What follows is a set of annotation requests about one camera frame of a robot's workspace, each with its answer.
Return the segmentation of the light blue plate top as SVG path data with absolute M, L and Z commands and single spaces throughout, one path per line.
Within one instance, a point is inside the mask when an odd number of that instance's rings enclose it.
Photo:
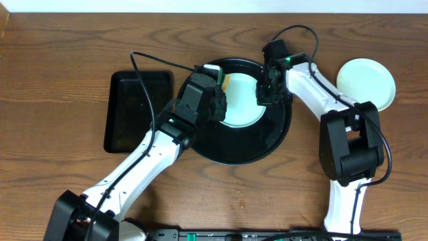
M 227 111 L 221 124 L 234 129 L 255 124 L 264 114 L 266 107 L 257 104 L 257 80 L 247 74 L 229 74 L 225 90 Z

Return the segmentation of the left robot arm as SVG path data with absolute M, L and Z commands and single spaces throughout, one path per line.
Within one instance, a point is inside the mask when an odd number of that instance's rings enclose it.
M 187 150 L 196 130 L 223 121 L 229 76 L 194 72 L 181 98 L 170 100 L 119 166 L 82 195 L 65 191 L 55 202 L 44 240 L 146 240 L 125 215 L 153 179 Z

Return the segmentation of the light blue plate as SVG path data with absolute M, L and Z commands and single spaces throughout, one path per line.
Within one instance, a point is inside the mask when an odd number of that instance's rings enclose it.
M 234 129 L 255 124 L 264 114 L 266 107 L 257 104 L 257 80 L 247 74 L 229 74 L 225 90 L 227 111 L 221 124 Z
M 371 101 L 378 111 L 388 108 L 396 94 L 392 74 L 382 64 L 368 58 L 345 63 L 338 72 L 336 86 L 359 103 Z

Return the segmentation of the green yellow sponge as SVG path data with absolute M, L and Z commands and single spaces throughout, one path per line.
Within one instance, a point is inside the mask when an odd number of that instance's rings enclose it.
M 224 74 L 222 75 L 222 83 L 221 83 L 221 89 L 222 91 L 226 91 L 228 85 L 229 85 L 230 75 Z

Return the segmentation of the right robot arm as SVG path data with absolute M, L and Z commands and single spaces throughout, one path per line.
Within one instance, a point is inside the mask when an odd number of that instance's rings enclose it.
M 289 106 L 297 96 L 319 120 L 319 159 L 330 179 L 324 227 L 360 234 L 364 194 L 384 161 L 376 106 L 343 95 L 306 54 L 290 55 L 281 39 L 268 42 L 262 53 L 265 76 L 257 83 L 257 104 Z

